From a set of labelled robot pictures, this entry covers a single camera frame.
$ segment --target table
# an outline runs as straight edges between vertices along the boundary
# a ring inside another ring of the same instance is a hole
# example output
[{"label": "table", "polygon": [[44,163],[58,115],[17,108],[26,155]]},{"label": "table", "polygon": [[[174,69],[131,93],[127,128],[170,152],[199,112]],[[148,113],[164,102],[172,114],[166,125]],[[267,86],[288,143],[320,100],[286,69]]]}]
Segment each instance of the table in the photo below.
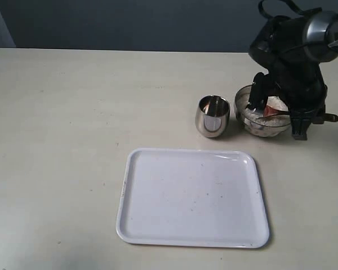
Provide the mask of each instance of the table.
[{"label": "table", "polygon": [[[338,123],[257,138],[233,118],[195,129],[208,94],[233,104],[262,70],[244,53],[0,49],[0,269],[338,269]],[[338,114],[338,59],[323,64]],[[259,250],[140,246],[115,220],[138,147],[240,150],[257,162],[271,239]]]}]

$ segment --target stainless steel cup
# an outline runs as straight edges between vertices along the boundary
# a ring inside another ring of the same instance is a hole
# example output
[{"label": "stainless steel cup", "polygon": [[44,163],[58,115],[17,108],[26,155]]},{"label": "stainless steel cup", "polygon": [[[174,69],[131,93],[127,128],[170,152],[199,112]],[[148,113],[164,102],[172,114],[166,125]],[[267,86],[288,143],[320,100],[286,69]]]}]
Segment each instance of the stainless steel cup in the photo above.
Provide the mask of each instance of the stainless steel cup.
[{"label": "stainless steel cup", "polygon": [[206,96],[199,101],[195,126],[207,138],[221,135],[229,121],[230,105],[219,96]]}]

